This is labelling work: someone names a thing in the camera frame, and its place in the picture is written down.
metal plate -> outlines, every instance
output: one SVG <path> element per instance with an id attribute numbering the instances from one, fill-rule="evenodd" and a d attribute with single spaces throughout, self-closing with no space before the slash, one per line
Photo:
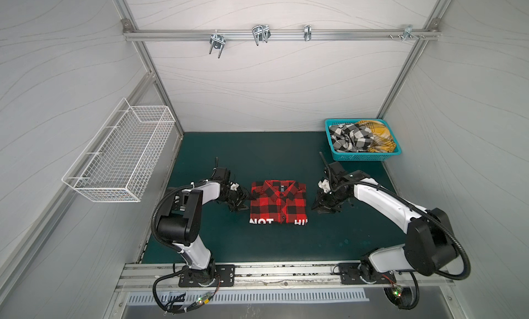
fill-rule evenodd
<path id="1" fill-rule="evenodd" d="M 221 281 L 221 287 L 233 287 L 233 282 L 235 280 L 235 265 L 216 265 L 215 273 L 219 275 Z M 187 288 L 187 287 L 216 287 L 218 280 L 212 281 L 210 284 L 205 286 L 203 283 L 198 283 L 195 280 L 192 280 L 188 275 L 181 276 L 178 281 L 178 287 Z"/>
<path id="2" fill-rule="evenodd" d="M 358 266 L 359 263 L 339 263 L 338 270 L 340 272 L 340 282 L 343 285 L 365 285 L 366 283 L 362 281 L 360 275 L 349 275 L 347 273 L 348 269 L 354 265 Z M 383 273 L 392 281 L 395 281 L 395 276 L 390 272 Z M 382 277 L 380 280 L 377 280 L 375 283 L 370 283 L 370 285 L 386 285 L 389 281 L 386 278 Z"/>

green mat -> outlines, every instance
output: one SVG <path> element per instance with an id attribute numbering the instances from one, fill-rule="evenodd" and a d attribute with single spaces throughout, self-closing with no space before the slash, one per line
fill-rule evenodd
<path id="1" fill-rule="evenodd" d="M 308 224 L 250 224 L 250 211 L 227 205 L 203 207 L 200 236 L 217 262 L 355 260 L 375 248 L 404 243 L 405 234 L 371 206 L 352 199 L 336 214 L 310 207 L 323 177 L 322 151 L 332 162 L 324 132 L 186 133 L 169 187 L 211 176 L 215 157 L 232 180 L 250 189 L 254 181 L 297 180 L 307 184 Z M 380 162 L 341 162 L 346 171 L 363 170 L 384 187 L 393 186 Z M 142 263 L 182 262 L 174 250 L 152 237 Z"/>

